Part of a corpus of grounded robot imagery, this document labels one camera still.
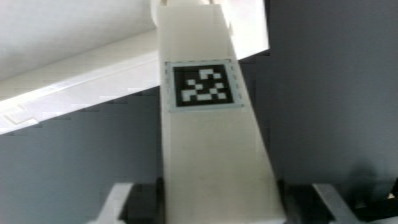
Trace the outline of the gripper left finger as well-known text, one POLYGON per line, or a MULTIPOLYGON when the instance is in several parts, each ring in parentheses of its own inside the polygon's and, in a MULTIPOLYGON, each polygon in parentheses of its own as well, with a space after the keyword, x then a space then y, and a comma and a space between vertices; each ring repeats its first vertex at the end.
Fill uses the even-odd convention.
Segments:
POLYGON ((88 224, 164 224, 162 183, 116 183, 88 224))

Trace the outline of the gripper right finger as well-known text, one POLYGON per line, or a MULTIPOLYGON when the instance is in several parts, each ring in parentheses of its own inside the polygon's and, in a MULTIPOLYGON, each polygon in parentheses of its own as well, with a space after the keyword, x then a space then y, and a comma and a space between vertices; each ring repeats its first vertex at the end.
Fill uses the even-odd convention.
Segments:
POLYGON ((351 207, 331 184, 280 182, 285 224, 398 224, 398 198, 351 207))

